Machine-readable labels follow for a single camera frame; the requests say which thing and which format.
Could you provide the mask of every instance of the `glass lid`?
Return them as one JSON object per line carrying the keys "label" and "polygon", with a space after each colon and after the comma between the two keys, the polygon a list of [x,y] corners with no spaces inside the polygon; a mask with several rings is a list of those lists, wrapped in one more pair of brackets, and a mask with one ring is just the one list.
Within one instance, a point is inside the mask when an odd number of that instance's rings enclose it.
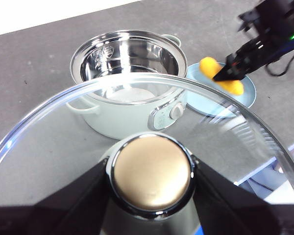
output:
{"label": "glass lid", "polygon": [[[148,87],[175,92],[133,104],[150,98]],[[119,93],[113,96],[108,91]],[[187,106],[189,93],[204,96],[224,109],[215,117],[200,114]],[[102,102],[93,94],[105,94],[122,104]],[[223,118],[222,114],[229,112],[233,117]],[[120,140],[141,132],[174,138],[244,189],[248,179],[280,164],[285,181],[289,180],[294,190],[292,156],[248,108],[192,80],[130,73],[71,87],[38,106],[6,135],[0,142],[0,206],[33,205],[43,200],[97,165]],[[265,199],[271,193],[268,190],[258,196]]]}

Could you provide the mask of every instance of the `black cable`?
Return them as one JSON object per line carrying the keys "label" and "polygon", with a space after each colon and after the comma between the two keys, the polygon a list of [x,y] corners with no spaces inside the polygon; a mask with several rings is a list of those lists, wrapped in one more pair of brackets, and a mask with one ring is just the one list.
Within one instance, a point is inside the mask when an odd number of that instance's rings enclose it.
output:
{"label": "black cable", "polygon": [[266,65],[265,65],[265,69],[266,69],[267,73],[269,73],[271,76],[275,76],[275,77],[283,76],[283,75],[286,74],[287,71],[289,70],[290,65],[291,65],[291,62],[293,61],[293,59],[294,59],[294,55],[293,55],[293,57],[290,59],[290,61],[288,62],[288,64],[286,65],[285,70],[284,70],[282,73],[280,73],[280,74],[273,73],[273,72],[269,69],[269,65],[272,64],[272,63],[266,64]]}
{"label": "black cable", "polygon": [[264,188],[266,188],[266,189],[268,189],[268,190],[270,190],[270,191],[272,191],[272,192],[274,191],[272,188],[270,188],[270,187],[268,187],[268,186],[266,186],[266,185],[263,185],[263,184],[261,184],[261,183],[255,181],[253,178],[249,178],[249,179],[251,180],[251,182],[253,182],[253,183],[255,183],[255,184],[259,185],[259,186],[262,186],[262,187],[264,187]]}

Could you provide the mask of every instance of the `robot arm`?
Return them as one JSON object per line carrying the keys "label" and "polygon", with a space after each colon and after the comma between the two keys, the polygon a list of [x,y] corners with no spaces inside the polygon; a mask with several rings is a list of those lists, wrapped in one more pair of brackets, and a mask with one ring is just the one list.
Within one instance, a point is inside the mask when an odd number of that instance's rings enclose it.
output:
{"label": "robot arm", "polygon": [[243,21],[239,31],[247,32],[254,27],[258,36],[244,44],[235,55],[228,55],[226,65],[214,80],[242,80],[247,73],[262,66],[266,66],[270,75],[284,75],[294,56],[281,74],[272,73],[268,65],[294,50],[294,0],[265,0],[239,18]]}

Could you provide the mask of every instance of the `white wall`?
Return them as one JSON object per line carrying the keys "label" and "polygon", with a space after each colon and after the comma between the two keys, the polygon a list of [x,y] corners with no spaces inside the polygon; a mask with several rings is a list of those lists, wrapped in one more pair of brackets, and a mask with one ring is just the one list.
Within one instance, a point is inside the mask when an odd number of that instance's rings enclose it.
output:
{"label": "white wall", "polygon": [[0,34],[134,1],[137,0],[0,0]]}

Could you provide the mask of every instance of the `table surface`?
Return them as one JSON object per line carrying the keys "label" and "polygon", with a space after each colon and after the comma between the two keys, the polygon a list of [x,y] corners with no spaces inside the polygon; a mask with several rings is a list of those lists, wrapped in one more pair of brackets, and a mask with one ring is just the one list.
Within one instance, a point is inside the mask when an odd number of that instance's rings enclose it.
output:
{"label": "table surface", "polygon": [[[256,2],[145,0],[0,35],[0,140],[38,104],[74,85],[70,59],[89,38],[119,29],[168,33],[181,39],[189,65],[205,56],[223,62],[247,41],[236,32],[237,15]],[[285,63],[278,62],[273,68],[282,70]],[[263,69],[250,77],[257,88],[251,110],[275,131],[285,146],[291,145],[294,62],[283,77],[270,77]]]}

